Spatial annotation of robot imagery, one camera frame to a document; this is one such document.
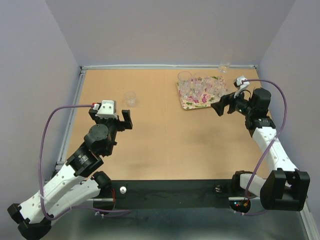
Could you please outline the tall stemmed wine glass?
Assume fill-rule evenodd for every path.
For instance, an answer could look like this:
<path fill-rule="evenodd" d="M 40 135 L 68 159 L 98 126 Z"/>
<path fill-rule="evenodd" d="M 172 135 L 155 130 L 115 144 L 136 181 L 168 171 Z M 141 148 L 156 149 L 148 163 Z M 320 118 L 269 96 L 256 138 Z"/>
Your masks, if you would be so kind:
<path fill-rule="evenodd" d="M 225 74 L 228 72 L 231 66 L 232 57 L 233 57 L 233 51 L 231 49 L 226 50 L 225 53 L 223 54 L 221 61 L 218 65 L 218 70 L 222 74 Z"/>

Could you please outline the large clear tumbler glass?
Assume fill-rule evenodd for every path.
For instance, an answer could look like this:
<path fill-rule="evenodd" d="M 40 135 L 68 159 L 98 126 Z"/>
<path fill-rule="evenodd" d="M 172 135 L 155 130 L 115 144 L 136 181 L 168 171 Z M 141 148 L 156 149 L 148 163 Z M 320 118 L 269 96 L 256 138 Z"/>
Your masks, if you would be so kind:
<path fill-rule="evenodd" d="M 178 73 L 177 78 L 177 83 L 180 87 L 187 87 L 191 83 L 192 74 L 189 71 L 181 71 Z"/>

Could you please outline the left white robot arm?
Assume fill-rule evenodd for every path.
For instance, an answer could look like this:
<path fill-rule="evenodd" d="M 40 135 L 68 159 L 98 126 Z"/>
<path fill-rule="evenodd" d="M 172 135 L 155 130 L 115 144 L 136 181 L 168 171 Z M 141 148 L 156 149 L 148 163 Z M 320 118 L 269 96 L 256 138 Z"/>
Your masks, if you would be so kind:
<path fill-rule="evenodd" d="M 118 115 L 104 116 L 90 109 L 95 121 L 83 143 L 66 160 L 61 169 L 46 184 L 39 183 L 39 191 L 22 203 L 13 203 L 7 209 L 17 223 L 17 229 L 27 240 L 40 240 L 52 228 L 55 220 L 66 212 L 80 208 L 81 203 L 97 196 L 116 197 L 112 180 L 97 169 L 103 157 L 112 154 L 117 132 L 131 130 L 131 112 L 122 110 Z"/>

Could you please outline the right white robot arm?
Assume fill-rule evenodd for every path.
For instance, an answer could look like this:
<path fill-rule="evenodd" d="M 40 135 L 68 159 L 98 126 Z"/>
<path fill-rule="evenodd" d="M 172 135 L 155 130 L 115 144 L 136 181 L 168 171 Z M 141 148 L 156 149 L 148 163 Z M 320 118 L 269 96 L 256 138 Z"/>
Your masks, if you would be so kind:
<path fill-rule="evenodd" d="M 244 93 L 223 95 L 211 107 L 219 116 L 224 108 L 228 114 L 239 112 L 245 117 L 245 127 L 262 152 L 270 171 L 266 179 L 250 171 L 236 171 L 230 182 L 231 192 L 246 197 L 259 197 L 265 210 L 300 212 L 305 205 L 310 176 L 292 163 L 279 141 L 276 126 L 268 116 L 271 93 L 257 88 L 249 99 Z"/>

